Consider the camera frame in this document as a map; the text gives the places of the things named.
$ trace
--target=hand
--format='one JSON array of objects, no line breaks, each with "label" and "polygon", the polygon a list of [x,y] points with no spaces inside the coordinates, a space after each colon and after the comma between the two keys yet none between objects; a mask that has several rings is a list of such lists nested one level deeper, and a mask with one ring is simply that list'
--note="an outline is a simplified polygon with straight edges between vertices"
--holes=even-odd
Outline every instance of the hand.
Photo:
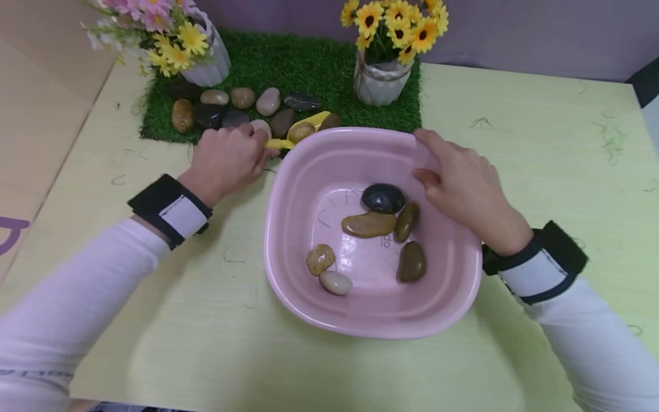
[{"label": "hand", "polygon": [[499,173],[487,158],[445,141],[434,131],[417,129],[414,136],[437,156],[442,167],[441,176],[427,169],[412,172],[437,210],[467,226],[501,256],[515,254],[529,244],[533,231],[506,200]]},{"label": "hand", "polygon": [[254,131],[249,123],[236,129],[208,129],[194,149],[192,166],[179,176],[179,182],[212,208],[224,196],[257,180],[268,158],[279,154],[263,147],[267,140],[265,131]]}]

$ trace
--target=light green table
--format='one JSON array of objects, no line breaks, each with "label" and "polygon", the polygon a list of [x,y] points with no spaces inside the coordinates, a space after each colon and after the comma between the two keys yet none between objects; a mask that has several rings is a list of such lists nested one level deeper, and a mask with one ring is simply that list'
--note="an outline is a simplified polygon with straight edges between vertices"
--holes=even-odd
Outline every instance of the light green table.
[{"label": "light green table", "polygon": [[[147,80],[115,67],[2,289],[6,309],[189,147],[138,139]],[[659,167],[630,85],[422,66],[424,126],[499,168],[533,225],[556,220],[584,275],[659,353]],[[266,173],[169,256],[83,362],[72,396],[199,411],[576,411],[542,331],[496,278],[448,331],[416,341],[325,332],[270,291]]]}]

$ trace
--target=white ceramic vase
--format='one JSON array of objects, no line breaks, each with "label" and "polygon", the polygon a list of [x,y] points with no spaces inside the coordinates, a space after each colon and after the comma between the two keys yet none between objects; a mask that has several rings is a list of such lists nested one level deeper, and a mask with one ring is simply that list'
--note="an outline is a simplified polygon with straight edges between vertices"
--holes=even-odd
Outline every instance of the white ceramic vase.
[{"label": "white ceramic vase", "polygon": [[181,74],[187,81],[198,86],[215,86],[222,83],[229,76],[229,69],[231,68],[229,53],[215,25],[208,19],[208,15],[199,9],[194,9],[192,13],[195,19],[204,22],[202,27],[205,29],[210,44],[206,53],[212,56],[212,60],[206,64],[197,63],[192,68],[181,72]]},{"label": "white ceramic vase", "polygon": [[414,62],[403,65],[397,59],[367,65],[364,52],[357,52],[353,88],[359,100],[369,106],[388,106],[401,95]]}]

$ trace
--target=artificial grass mat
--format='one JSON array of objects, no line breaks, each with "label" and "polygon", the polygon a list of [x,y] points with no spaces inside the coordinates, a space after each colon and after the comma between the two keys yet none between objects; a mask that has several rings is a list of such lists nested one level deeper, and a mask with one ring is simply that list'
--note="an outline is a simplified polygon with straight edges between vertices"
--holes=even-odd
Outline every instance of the artificial grass mat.
[{"label": "artificial grass mat", "polygon": [[[353,91],[355,46],[329,39],[303,38],[295,35],[243,33],[220,30],[231,58],[229,76],[215,89],[230,92],[235,87],[249,87],[256,97],[266,88],[276,87],[282,95],[301,92],[314,96],[329,110],[341,116],[343,126],[379,127],[411,132],[421,126],[419,108],[420,73],[415,62],[403,92],[387,107],[363,104]],[[180,80],[158,74],[146,92],[146,107],[140,135],[167,142],[196,143],[202,130],[181,134],[171,122],[174,101],[165,86]],[[254,106],[250,120],[265,119]],[[313,113],[297,113],[296,121]]]}]

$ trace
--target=stone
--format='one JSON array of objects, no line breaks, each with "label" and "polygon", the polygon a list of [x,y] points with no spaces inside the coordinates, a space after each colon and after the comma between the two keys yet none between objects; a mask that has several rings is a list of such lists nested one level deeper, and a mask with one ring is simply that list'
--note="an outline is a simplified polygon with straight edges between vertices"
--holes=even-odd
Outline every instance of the stone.
[{"label": "stone", "polygon": [[284,95],[284,104],[295,111],[317,111],[322,105],[306,94],[289,92]]},{"label": "stone", "polygon": [[227,114],[227,109],[216,104],[197,103],[192,108],[194,122],[204,130],[218,130],[225,114]]},{"label": "stone", "polygon": [[185,80],[168,84],[165,88],[165,93],[173,100],[187,99],[191,102],[197,102],[203,92],[204,89]]},{"label": "stone", "polygon": [[295,112],[292,109],[284,109],[277,113],[270,121],[272,136],[276,138],[286,138],[288,130],[295,122]]},{"label": "stone", "polygon": [[171,110],[171,123],[179,133],[187,133],[194,128],[190,100],[178,99],[174,102]]},{"label": "stone", "polygon": [[249,123],[249,116],[240,110],[229,110],[222,119],[222,127],[238,127],[243,123]]},{"label": "stone", "polygon": [[266,134],[268,135],[268,139],[272,138],[272,130],[270,129],[270,125],[268,124],[267,121],[263,119],[256,119],[256,120],[252,120],[250,123],[252,124],[252,127],[254,127],[254,131],[257,131],[258,129],[263,129],[266,131]]},{"label": "stone", "polygon": [[374,212],[394,214],[405,205],[405,195],[394,185],[377,183],[362,193],[362,202]]},{"label": "stone", "polygon": [[426,274],[426,254],[417,242],[409,242],[401,250],[396,278],[401,283],[416,282]]},{"label": "stone", "polygon": [[306,267],[313,276],[320,276],[336,261],[334,251],[329,245],[316,245],[306,255]]},{"label": "stone", "polygon": [[353,281],[339,272],[323,272],[320,274],[320,284],[335,295],[347,295],[353,288]]},{"label": "stone", "polygon": [[202,93],[200,100],[203,104],[226,106],[229,104],[229,94],[224,90],[206,90]]},{"label": "stone", "polygon": [[410,236],[410,233],[415,228],[418,222],[418,204],[416,202],[409,202],[405,205],[396,220],[396,229],[393,231],[393,238],[397,242],[404,242]]},{"label": "stone", "polygon": [[254,105],[256,96],[254,91],[249,87],[236,87],[231,91],[231,103],[236,109],[245,110]]},{"label": "stone", "polygon": [[261,116],[270,117],[277,113],[281,104],[279,89],[276,87],[267,88],[256,101],[256,110]]},{"label": "stone", "polygon": [[294,126],[289,132],[291,142],[298,144],[302,139],[316,132],[316,128],[311,123],[303,122]]},{"label": "stone", "polygon": [[344,233],[363,239],[386,236],[396,228],[396,216],[377,212],[348,216],[341,221],[341,228]]},{"label": "stone", "polygon": [[331,129],[332,127],[339,127],[339,126],[341,126],[340,116],[335,113],[330,113],[325,118],[325,120],[323,120],[323,123],[320,123],[320,127],[318,127],[318,131],[320,132],[321,130]]}]

